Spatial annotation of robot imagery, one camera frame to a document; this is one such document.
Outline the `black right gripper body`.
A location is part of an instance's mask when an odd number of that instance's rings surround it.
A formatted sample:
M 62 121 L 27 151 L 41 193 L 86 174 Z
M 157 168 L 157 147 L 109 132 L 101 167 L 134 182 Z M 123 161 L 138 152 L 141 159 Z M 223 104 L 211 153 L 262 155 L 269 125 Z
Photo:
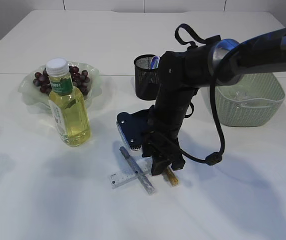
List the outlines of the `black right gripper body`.
M 178 133 L 189 106 L 192 94 L 159 94 L 150 108 L 148 124 L 153 132 L 150 143 L 142 145 L 142 157 L 154 160 L 183 160 Z

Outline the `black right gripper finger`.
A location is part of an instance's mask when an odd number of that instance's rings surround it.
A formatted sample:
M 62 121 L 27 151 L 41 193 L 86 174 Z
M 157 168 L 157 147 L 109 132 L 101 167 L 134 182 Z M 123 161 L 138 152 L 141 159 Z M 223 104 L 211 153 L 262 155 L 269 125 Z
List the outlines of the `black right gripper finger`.
M 184 168 L 185 160 L 180 151 L 174 151 L 170 156 L 172 161 L 172 170 L 177 171 Z
M 151 175 L 156 176 L 162 174 L 170 164 L 171 160 L 164 155 L 154 153 L 152 155 Z

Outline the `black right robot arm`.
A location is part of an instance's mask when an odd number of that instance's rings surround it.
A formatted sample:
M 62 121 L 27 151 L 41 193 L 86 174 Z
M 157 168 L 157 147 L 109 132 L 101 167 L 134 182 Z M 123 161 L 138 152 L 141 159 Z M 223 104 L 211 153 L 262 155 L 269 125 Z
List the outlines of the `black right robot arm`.
M 167 51 L 160 59 L 160 88 L 150 108 L 148 128 L 143 133 L 143 156 L 152 157 L 151 174 L 161 174 L 168 166 L 184 167 L 190 158 L 177 139 L 192 98 L 202 87 L 210 88 L 210 106 L 220 140 L 220 149 L 205 159 L 192 160 L 212 166 L 222 161 L 225 137 L 215 103 L 217 86 L 232 86 L 243 74 L 286 72 L 286 28 L 268 32 L 242 43 L 222 40 L 220 36 L 201 39 L 193 29 L 182 24 L 194 38 L 185 52 Z

